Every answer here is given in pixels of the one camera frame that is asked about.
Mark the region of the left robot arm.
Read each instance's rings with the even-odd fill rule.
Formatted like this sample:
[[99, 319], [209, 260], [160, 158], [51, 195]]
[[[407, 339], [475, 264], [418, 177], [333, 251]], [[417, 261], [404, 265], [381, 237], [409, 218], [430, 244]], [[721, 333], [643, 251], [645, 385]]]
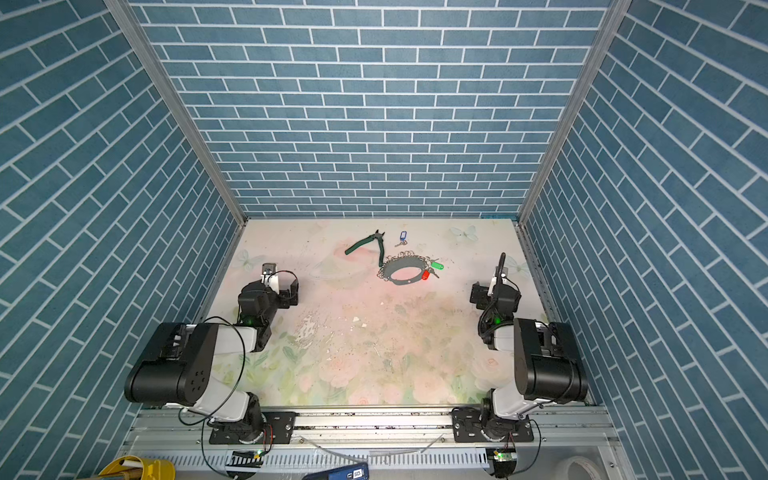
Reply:
[[[238, 317], [219, 316], [198, 324], [160, 324], [128, 374], [124, 396], [138, 404], [178, 404], [200, 415], [235, 443], [254, 443], [271, 431], [256, 394], [239, 383], [248, 355], [261, 352], [271, 337], [271, 323], [280, 309], [296, 306], [300, 283], [294, 278], [279, 287], [283, 272], [267, 272], [238, 295]], [[213, 378], [214, 358], [238, 354], [240, 370], [232, 387]]]

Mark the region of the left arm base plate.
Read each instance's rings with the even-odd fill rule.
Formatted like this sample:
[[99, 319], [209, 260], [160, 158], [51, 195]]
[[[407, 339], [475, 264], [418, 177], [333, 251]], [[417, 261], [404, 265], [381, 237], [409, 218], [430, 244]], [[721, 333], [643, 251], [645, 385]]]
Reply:
[[254, 422], [249, 416], [237, 422], [210, 423], [211, 445], [289, 444], [297, 414], [292, 411], [262, 412]]

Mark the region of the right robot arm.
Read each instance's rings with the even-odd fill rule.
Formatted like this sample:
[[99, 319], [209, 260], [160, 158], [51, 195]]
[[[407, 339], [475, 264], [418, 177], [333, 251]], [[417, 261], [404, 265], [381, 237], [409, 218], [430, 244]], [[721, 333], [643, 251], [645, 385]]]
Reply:
[[492, 439], [513, 432], [536, 408], [583, 401], [588, 394], [572, 328], [517, 318], [521, 298], [517, 286], [502, 279], [471, 288], [470, 303], [482, 311], [478, 336], [488, 349], [513, 354], [514, 382], [490, 389], [480, 409], [480, 426]]

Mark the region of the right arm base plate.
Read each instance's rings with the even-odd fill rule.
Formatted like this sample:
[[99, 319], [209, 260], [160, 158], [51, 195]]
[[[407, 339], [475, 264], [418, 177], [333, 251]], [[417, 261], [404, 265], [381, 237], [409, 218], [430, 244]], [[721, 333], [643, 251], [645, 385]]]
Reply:
[[507, 420], [475, 407], [451, 410], [453, 437], [456, 443], [532, 442], [534, 435], [527, 421]]

